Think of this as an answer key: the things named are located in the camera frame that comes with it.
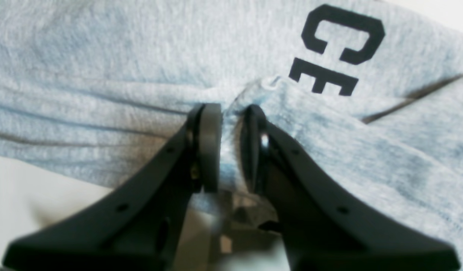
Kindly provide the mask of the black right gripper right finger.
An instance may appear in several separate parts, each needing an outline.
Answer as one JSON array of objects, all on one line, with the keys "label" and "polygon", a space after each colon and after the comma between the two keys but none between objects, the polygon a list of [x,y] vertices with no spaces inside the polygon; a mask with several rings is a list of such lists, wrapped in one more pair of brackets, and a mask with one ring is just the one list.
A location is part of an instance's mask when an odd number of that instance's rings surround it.
[{"label": "black right gripper right finger", "polygon": [[257,105],[245,109],[241,164],[250,192],[278,216],[292,271],[457,271],[457,253],[381,214],[336,183]]}]

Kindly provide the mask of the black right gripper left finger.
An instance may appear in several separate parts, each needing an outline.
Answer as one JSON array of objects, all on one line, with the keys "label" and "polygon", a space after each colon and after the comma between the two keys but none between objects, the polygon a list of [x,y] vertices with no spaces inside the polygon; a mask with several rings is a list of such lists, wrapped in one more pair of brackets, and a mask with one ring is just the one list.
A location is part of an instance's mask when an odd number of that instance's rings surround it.
[{"label": "black right gripper left finger", "polygon": [[168,271],[194,193],[218,190],[222,114],[201,104],[135,175],[84,210],[8,245],[13,271]]}]

